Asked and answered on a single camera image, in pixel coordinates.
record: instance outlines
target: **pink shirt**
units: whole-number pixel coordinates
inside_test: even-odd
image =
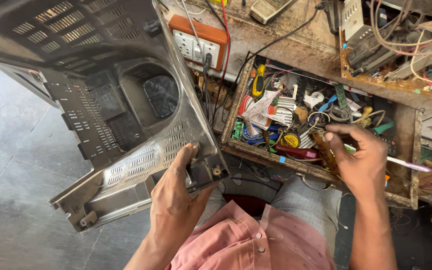
[[[261,223],[230,201],[194,230],[172,270],[334,270],[326,240],[303,220],[266,205]]]

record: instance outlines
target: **yellow screwdriver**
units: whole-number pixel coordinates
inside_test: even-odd
[[[261,64],[258,67],[258,71],[256,73],[256,78],[254,78],[254,82],[252,83],[252,95],[257,98],[263,93],[263,88],[265,86],[265,79],[263,74],[265,73],[266,66]]]

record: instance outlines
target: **wooden workbench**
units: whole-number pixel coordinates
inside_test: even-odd
[[[242,0],[230,0],[225,11],[231,34],[231,53],[228,72],[236,75],[248,51],[255,52],[269,42],[291,32],[314,13],[318,0],[297,0],[284,10],[272,22],[263,25],[250,16],[250,7],[256,0],[246,0],[246,6],[241,6]],[[176,0],[163,0],[169,7],[165,18],[170,19],[173,14],[186,16]],[[186,0],[188,10],[199,13],[207,9],[203,0]],[[216,12],[222,17],[221,6],[212,3]],[[199,15],[191,15],[192,19],[201,20],[202,23],[221,28],[220,22],[207,9]],[[316,74],[321,77],[351,86],[362,91],[399,102],[407,106],[422,109],[423,119],[432,116],[432,92],[415,94],[412,90],[396,91],[382,87],[359,83],[344,79],[340,71],[339,37],[329,31],[327,16],[319,11],[315,19],[296,34],[275,43],[260,53],[262,56],[279,61],[289,66]],[[432,138],[432,119],[423,122],[422,134]]]

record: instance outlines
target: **hand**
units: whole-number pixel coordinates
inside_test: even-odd
[[[341,178],[359,202],[384,199],[388,145],[356,124],[331,124],[324,136],[333,151]],[[350,154],[338,134],[349,134],[358,143]]]
[[[191,235],[216,187],[201,190],[195,198],[189,196],[186,165],[197,152],[196,146],[185,145],[151,192],[153,204],[148,235],[157,246],[175,249],[174,254]]]

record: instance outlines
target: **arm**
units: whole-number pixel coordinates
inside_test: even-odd
[[[349,269],[396,270],[396,257],[385,200],[387,145],[357,125],[327,125],[325,137],[342,180],[356,197],[353,248]],[[358,142],[350,154],[338,134]]]
[[[151,228],[124,270],[163,270],[193,232],[215,185],[191,198],[186,190],[186,164],[197,147],[187,144],[151,192]]]

